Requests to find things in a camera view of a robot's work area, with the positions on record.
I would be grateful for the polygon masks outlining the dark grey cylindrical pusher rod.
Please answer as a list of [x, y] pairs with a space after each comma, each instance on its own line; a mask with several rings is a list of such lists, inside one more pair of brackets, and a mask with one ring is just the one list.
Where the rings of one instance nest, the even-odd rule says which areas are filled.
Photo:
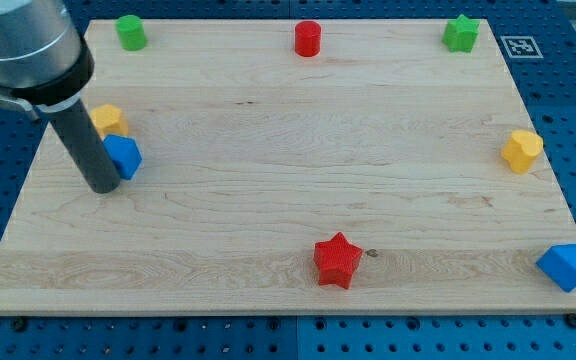
[[67, 149], [92, 191], [105, 194], [115, 190], [120, 176], [80, 98], [70, 98], [42, 113]]

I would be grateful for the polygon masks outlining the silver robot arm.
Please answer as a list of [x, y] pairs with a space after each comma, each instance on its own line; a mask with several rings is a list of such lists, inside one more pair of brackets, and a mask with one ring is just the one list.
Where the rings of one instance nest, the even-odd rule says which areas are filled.
[[80, 95], [94, 66], [64, 2], [0, 0], [0, 107], [45, 116], [91, 190], [109, 193], [120, 176]]

